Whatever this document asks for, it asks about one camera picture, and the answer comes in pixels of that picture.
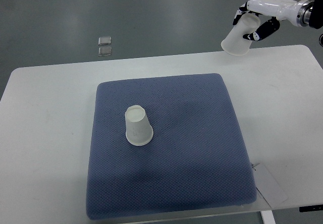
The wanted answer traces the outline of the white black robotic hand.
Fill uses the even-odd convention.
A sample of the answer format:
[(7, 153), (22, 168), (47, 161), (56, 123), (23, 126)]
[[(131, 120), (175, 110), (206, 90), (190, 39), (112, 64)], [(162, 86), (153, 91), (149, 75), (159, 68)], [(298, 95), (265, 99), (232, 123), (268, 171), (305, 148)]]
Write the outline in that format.
[(261, 41), (280, 28), (280, 22), (288, 20), (298, 27), (313, 26), (314, 2), (310, 0), (249, 0), (236, 12), (233, 25), (236, 25), (244, 14), (264, 15), (271, 17), (260, 25), (255, 32), (246, 33), (243, 39)]

